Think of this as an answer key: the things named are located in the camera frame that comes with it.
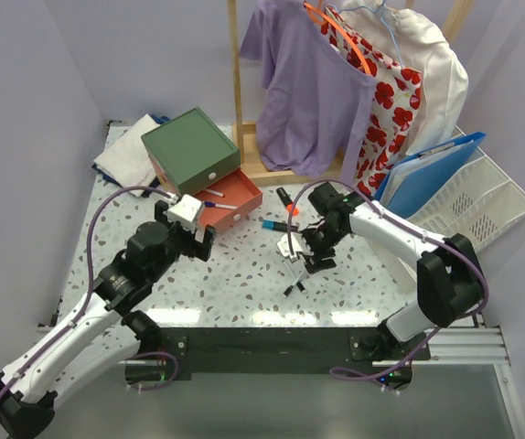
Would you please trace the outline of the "three-drawer desk organizer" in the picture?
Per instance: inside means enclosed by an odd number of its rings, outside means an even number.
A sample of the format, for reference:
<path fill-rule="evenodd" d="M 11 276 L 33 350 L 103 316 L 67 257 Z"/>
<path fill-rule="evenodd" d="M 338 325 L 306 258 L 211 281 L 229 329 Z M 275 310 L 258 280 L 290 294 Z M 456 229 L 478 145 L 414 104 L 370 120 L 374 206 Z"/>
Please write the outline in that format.
<path fill-rule="evenodd" d="M 199 107 L 142 134 L 141 140 L 163 188 L 237 207 L 205 208 L 202 226 L 222 233 L 262 205 L 263 193 L 241 170 L 239 148 Z M 205 188 L 225 197 L 210 195 Z"/>

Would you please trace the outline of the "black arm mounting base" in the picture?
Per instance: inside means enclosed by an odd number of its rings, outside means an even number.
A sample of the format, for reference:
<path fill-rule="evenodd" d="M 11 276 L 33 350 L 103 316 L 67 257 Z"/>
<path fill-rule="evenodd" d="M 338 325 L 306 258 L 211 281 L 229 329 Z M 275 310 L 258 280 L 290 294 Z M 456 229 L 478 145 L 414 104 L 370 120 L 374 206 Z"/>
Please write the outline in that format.
<path fill-rule="evenodd" d="M 194 373 L 324 374 L 336 366 L 371 374 L 379 361 L 405 358 L 422 333 L 394 348 L 379 348 L 375 327 L 166 327 L 161 340 L 139 351 L 164 351 L 179 363 L 178 380 Z"/>

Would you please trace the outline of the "black cap marker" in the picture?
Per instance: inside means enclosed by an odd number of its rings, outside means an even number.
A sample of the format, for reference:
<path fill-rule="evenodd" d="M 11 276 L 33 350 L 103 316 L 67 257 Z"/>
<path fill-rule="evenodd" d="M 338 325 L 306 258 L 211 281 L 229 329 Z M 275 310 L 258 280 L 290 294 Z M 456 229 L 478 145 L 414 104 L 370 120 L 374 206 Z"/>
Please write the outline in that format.
<path fill-rule="evenodd" d="M 295 288 L 300 293 L 305 293 L 306 289 L 302 283 L 302 276 L 300 274 L 296 274 L 294 270 L 291 268 L 291 263 L 284 262 L 284 267 L 287 272 L 292 276 L 292 282 L 290 286 L 285 290 L 284 296 L 288 296 Z"/>
<path fill-rule="evenodd" d="M 307 290 L 304 285 L 304 280 L 306 279 L 306 277 L 307 277 L 306 272 L 292 273 L 291 282 L 282 292 L 282 297 L 287 298 L 293 292 L 299 292 L 300 294 L 307 295 Z"/>

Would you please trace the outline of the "blue document folder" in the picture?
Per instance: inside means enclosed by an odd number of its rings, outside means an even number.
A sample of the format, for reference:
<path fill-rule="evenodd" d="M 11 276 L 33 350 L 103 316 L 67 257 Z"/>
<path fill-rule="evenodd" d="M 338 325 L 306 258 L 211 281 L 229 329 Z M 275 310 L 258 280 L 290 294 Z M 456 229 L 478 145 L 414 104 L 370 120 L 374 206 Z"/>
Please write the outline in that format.
<path fill-rule="evenodd" d="M 486 134 L 459 136 L 396 163 L 373 198 L 402 218 L 416 213 L 477 150 Z"/>

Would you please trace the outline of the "blue highlighter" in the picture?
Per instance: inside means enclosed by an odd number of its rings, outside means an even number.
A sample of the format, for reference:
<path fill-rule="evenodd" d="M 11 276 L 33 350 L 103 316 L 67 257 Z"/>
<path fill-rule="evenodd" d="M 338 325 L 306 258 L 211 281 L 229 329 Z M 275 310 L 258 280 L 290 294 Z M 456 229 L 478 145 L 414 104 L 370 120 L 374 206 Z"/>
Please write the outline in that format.
<path fill-rule="evenodd" d="M 262 227 L 266 230 L 274 230 L 279 232 L 287 232 L 288 224 L 286 222 L 274 221 L 265 219 L 262 222 Z"/>

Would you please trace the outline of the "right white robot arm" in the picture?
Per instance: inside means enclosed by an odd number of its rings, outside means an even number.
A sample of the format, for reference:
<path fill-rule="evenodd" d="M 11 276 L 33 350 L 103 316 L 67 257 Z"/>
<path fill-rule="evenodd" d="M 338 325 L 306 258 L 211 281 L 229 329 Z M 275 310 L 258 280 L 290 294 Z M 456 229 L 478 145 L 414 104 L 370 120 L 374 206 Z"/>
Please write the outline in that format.
<path fill-rule="evenodd" d="M 299 237 L 297 254 L 309 273 L 334 268 L 336 246 L 354 235 L 378 242 L 416 274 L 415 299 L 377 327 L 371 344 L 383 357 L 398 359 L 426 330 L 449 327 L 487 303 L 488 282 L 466 236 L 429 232 L 357 192 L 339 193 L 328 181 L 312 188 L 308 200 L 320 217 Z"/>

